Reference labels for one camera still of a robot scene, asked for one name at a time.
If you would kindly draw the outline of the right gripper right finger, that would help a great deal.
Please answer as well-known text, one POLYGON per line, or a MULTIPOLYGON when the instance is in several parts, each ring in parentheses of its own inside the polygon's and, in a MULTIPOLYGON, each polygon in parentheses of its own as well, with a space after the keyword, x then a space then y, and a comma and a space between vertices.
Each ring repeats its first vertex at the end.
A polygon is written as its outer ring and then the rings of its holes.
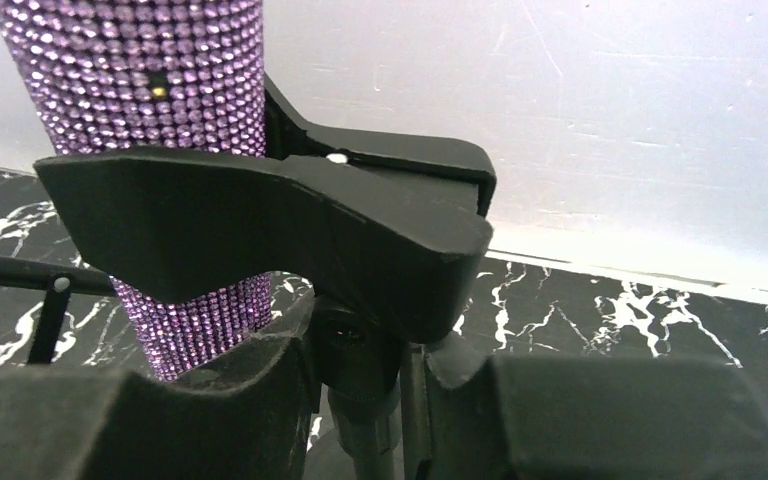
POLYGON ((768 479, 768 409, 737 368, 699 358, 423 351, 416 479, 768 479))

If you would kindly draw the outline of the purple glitter microphone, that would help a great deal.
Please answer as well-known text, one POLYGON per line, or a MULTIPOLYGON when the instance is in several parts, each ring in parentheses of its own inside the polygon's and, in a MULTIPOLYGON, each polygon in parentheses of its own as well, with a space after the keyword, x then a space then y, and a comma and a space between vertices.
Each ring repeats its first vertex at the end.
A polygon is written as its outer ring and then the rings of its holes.
MULTIPOLYGON (((0 1, 0 32, 59 154, 166 146, 262 157, 259 1, 0 1)), ((164 382, 265 327, 271 277, 184 303, 114 289, 164 382)))

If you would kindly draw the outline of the black round-base mic stand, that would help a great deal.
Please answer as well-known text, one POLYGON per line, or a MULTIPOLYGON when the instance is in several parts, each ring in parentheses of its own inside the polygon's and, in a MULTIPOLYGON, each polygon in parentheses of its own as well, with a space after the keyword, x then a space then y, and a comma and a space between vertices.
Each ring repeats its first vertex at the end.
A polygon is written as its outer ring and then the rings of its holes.
POLYGON ((315 125, 266 86, 267 154, 131 147, 38 161, 84 259, 178 303, 261 273, 310 281, 304 367, 351 479, 416 479, 423 351, 465 306, 492 237, 477 145, 315 125))

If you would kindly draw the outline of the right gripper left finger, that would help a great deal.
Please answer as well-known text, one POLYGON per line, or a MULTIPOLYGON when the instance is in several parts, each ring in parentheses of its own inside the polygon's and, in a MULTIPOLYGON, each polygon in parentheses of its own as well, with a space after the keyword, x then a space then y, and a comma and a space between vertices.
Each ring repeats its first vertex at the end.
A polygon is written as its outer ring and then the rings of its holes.
POLYGON ((175 383, 124 369, 0 368, 0 479, 299 479, 313 385, 305 295, 175 383))

